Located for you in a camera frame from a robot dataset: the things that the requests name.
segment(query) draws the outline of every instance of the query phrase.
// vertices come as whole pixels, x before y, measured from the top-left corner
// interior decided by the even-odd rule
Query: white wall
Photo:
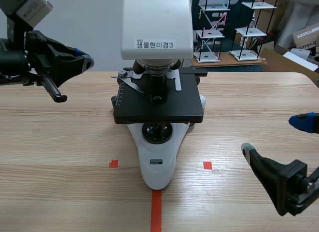
[[[95,60],[93,70],[132,66],[121,60],[123,0],[49,0],[53,11],[36,27],[44,35],[77,47]],[[6,38],[6,17],[0,11],[0,37]]]

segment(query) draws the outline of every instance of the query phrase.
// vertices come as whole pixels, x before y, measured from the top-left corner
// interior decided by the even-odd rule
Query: brand label
[[[310,47],[313,47],[315,44],[316,44],[316,42],[314,41],[312,43],[308,43],[306,45],[300,46],[300,47],[298,47],[298,49],[310,48]]]
[[[163,160],[150,160],[151,165],[162,165]]]

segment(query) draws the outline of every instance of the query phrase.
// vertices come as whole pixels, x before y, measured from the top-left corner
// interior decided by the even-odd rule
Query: shelf
[[[196,32],[197,32],[198,36],[201,39],[223,38],[224,37],[223,34],[219,30],[216,30],[216,29],[214,29],[214,30],[210,30],[210,29],[204,30],[204,36],[203,37],[202,37],[203,30],[197,30]]]
[[[208,52],[202,52],[199,60],[199,52],[195,52],[194,56],[198,63],[207,63],[207,62],[220,62],[218,60],[218,56],[216,56],[215,53]]]
[[[242,27],[242,28],[237,28],[236,31],[238,31],[240,34],[242,34],[243,36],[249,37],[249,36],[267,36],[265,33],[263,33],[262,31],[260,31],[257,28],[250,28],[248,29],[248,33],[246,34],[247,31],[247,27]]]
[[[242,4],[251,8],[251,9],[274,9],[274,8],[276,8],[275,6],[270,5],[266,2],[262,2],[262,1],[254,2],[253,6],[251,6],[252,2],[242,2]]]
[[[225,8],[224,5],[207,5],[206,9],[205,9],[205,5],[199,5],[199,6],[204,11],[229,11],[230,10]]]
[[[252,60],[259,60],[259,57],[257,55],[250,51],[250,50],[243,50],[239,59],[240,50],[238,51],[230,51],[230,54],[232,54],[237,61],[252,61]]]

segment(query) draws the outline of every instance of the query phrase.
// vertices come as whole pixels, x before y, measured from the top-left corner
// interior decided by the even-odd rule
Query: microscope
[[[203,121],[206,99],[197,85],[207,71],[180,68],[193,44],[190,0],[124,0],[121,54],[135,63],[113,76],[114,120],[128,126],[154,190],[170,183],[183,138]]]
[[[7,16],[7,39],[0,38],[0,85],[36,84],[55,102],[65,102],[58,88],[92,68],[94,60],[33,30],[53,9],[47,0],[0,0],[0,9]]]

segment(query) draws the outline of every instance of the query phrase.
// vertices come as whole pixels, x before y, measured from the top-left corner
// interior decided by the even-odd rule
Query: robotic claw
[[[36,84],[55,102],[65,102],[58,88],[92,68],[94,60],[33,30],[53,8],[47,0],[0,0],[0,8],[7,16],[7,39],[0,38],[0,85]]]
[[[319,134],[319,114],[295,115],[289,124],[300,131]],[[254,174],[267,191],[278,214],[300,214],[319,197],[319,167],[307,177],[307,164],[295,160],[288,165],[264,158],[245,143],[241,147]]]

